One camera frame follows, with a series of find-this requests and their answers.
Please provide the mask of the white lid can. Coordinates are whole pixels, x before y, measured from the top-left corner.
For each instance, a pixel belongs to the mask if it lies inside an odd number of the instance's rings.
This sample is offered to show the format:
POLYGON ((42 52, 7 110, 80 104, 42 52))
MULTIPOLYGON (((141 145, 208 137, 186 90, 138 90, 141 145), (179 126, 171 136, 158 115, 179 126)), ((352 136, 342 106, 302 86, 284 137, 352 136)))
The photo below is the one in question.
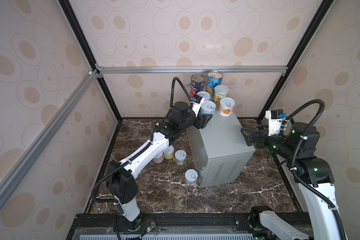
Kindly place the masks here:
POLYGON ((201 105, 199 115, 212 115, 214 116, 216 112, 216 104, 212 101, 204 101, 204 103, 201 105))
POLYGON ((163 155, 164 158, 167 160, 173 159, 175 155, 175 148, 172 145, 170 145, 169 147, 163 150, 163 155))

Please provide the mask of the peach label can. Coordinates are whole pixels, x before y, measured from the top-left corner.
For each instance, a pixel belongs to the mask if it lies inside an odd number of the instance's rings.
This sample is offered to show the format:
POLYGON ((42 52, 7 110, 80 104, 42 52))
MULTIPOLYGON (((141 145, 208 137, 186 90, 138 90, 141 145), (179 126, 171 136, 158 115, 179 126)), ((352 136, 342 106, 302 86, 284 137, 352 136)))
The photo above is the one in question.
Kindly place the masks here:
POLYGON ((233 109, 236 105, 235 100, 231 98, 222 98, 219 105, 219 114, 223 117, 229 117, 233 113, 233 109))

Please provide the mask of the dark blue red soup can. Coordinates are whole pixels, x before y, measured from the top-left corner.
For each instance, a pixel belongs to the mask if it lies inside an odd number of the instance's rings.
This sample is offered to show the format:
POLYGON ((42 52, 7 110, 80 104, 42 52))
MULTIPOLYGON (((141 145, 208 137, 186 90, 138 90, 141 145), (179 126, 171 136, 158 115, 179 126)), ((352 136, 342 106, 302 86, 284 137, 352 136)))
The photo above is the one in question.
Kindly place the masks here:
POLYGON ((202 75, 192 75, 191 83, 190 83, 190 96, 194 97, 198 92, 202 92, 204 90, 204 82, 205 78, 202 75))

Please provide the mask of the pink label can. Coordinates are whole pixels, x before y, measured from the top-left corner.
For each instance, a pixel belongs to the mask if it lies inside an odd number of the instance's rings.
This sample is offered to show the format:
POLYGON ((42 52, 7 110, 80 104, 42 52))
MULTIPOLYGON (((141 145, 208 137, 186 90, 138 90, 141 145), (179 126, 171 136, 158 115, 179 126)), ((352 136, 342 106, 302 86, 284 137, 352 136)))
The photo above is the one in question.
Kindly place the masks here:
POLYGON ((163 152, 159 152, 153 159, 153 163, 155 164, 159 164, 164 160, 164 153, 163 152))
POLYGON ((198 172, 194 169, 188 169, 185 172, 185 181, 188 185, 195 185, 198 180, 198 172))

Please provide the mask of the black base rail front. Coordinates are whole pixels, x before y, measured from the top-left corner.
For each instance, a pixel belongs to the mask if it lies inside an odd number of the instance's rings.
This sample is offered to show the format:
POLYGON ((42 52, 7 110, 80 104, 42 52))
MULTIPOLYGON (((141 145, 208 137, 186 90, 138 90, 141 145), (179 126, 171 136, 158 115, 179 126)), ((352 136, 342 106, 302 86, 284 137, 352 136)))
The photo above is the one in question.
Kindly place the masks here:
MULTIPOLYGON (((217 234, 248 233, 268 238, 267 229, 255 231, 250 226, 250 214, 144 214, 143 221, 156 222, 152 234, 217 234)), ((136 231, 129 231, 124 219, 113 214, 78 214, 74 218, 67 239, 76 240, 80 234, 140 234, 150 224, 145 223, 136 231)))

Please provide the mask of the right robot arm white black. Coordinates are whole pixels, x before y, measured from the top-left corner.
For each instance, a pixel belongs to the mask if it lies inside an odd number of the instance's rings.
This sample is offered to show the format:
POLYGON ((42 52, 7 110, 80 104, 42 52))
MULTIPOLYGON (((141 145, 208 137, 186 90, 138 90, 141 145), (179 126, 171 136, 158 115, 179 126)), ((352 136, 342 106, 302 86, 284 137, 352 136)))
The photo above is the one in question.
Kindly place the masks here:
POLYGON ((315 240, 346 240, 335 195, 335 179, 329 164, 315 156, 320 133, 314 122, 292 124, 287 136, 284 122, 277 130, 241 129, 248 146, 268 148, 272 155, 283 157, 303 193, 309 210, 315 240))

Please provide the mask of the black corner frame post right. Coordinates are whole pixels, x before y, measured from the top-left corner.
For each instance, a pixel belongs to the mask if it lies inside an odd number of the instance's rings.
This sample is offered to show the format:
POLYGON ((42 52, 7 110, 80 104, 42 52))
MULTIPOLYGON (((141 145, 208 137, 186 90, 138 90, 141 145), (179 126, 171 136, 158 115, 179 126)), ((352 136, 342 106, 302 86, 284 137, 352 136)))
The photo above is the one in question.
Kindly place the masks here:
POLYGON ((266 101, 263 109, 261 110, 260 114, 257 117, 258 124, 263 121, 266 115, 266 111, 268 111, 272 104, 274 103, 275 99, 277 98, 279 92, 283 88, 284 84, 286 83, 289 75, 292 73, 294 67, 298 63, 299 59, 303 55, 304 51, 306 50, 308 44, 310 43, 311 39, 313 38, 314 34, 318 30, 320 24, 322 23, 323 19, 325 18, 327 12, 330 10, 331 6, 333 5, 334 0, 324 0, 319 5, 318 10, 314 14, 312 20, 310 21, 302 39, 300 40, 297 48, 295 49, 290 61, 287 64, 288 69, 284 74, 281 75, 279 80, 277 81, 276 86, 274 87, 271 95, 266 101))

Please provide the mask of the horizontal aluminium rail back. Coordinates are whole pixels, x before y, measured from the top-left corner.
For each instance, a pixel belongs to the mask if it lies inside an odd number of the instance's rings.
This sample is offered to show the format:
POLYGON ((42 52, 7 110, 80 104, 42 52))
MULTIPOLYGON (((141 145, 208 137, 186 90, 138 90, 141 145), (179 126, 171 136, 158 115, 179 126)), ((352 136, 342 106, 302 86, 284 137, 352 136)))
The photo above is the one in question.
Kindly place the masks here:
POLYGON ((285 73, 287 66, 196 66, 196 67, 99 67, 101 75, 107 74, 205 74, 221 73, 285 73))

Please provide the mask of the green label can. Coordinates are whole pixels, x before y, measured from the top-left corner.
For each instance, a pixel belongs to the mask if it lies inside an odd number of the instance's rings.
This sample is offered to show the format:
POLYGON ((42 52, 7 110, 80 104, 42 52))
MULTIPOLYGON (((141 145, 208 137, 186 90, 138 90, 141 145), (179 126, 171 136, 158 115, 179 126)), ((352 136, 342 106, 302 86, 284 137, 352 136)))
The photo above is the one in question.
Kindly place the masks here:
POLYGON ((187 162, 187 153, 184 150, 175 152, 175 162, 178 165, 184 165, 187 162))

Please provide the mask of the teal label can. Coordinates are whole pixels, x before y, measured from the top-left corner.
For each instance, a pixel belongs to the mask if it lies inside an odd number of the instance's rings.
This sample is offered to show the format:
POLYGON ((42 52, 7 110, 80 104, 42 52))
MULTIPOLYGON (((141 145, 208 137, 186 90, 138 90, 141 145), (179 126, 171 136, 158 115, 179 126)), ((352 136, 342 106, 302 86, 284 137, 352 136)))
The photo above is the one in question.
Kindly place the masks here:
POLYGON ((211 94, 209 94, 208 92, 200 91, 200 92, 197 92, 197 95, 204 98, 205 101, 210 101, 211 100, 211 94))

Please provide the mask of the blue progresso soup can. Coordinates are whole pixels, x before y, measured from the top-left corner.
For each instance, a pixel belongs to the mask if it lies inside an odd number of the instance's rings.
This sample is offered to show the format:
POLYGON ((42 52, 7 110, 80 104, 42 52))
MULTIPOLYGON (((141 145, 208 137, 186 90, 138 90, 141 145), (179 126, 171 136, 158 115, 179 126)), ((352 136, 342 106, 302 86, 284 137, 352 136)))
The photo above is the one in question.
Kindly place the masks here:
POLYGON ((213 95, 215 87, 222 83, 223 74, 219 71, 211 71, 207 74, 206 91, 213 95))

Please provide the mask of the diagonal aluminium rail left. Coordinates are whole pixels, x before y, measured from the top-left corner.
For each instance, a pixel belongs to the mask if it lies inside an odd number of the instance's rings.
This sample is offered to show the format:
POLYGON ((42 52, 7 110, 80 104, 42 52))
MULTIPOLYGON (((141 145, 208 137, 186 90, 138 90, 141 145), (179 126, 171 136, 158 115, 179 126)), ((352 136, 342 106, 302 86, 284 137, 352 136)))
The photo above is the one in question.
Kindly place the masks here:
POLYGON ((1 181, 0 211, 98 75, 98 70, 92 70, 91 73, 83 79, 11 171, 1 181))

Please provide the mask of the yellow label can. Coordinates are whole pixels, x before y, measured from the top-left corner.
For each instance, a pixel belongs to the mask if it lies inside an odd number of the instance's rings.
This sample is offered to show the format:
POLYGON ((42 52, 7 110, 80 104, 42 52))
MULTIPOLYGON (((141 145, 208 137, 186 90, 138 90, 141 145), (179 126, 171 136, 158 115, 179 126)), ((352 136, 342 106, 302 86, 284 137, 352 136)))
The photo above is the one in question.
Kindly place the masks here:
POLYGON ((217 85, 214 89, 213 102, 216 106, 220 105, 220 101, 222 98, 226 98, 229 93, 229 87, 226 85, 217 85))

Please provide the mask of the pink label can back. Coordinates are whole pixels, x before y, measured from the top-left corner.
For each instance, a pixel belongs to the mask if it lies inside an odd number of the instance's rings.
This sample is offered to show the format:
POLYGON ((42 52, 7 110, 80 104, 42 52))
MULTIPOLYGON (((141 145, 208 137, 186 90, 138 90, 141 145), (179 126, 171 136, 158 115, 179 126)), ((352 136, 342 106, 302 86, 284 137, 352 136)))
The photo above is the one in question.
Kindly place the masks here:
POLYGON ((153 163, 155 164, 159 164, 164 160, 164 153, 163 152, 159 152, 153 159, 153 163))

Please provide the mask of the grey metal cabinet box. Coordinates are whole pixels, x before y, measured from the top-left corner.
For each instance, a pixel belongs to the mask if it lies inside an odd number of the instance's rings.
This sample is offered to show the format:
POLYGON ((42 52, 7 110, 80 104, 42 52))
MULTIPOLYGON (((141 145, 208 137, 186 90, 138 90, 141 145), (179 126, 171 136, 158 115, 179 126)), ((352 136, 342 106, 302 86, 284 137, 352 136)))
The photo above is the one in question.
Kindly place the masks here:
POLYGON ((218 111, 204 129, 187 129, 201 188, 234 182, 256 151, 247 146, 237 116, 218 111))

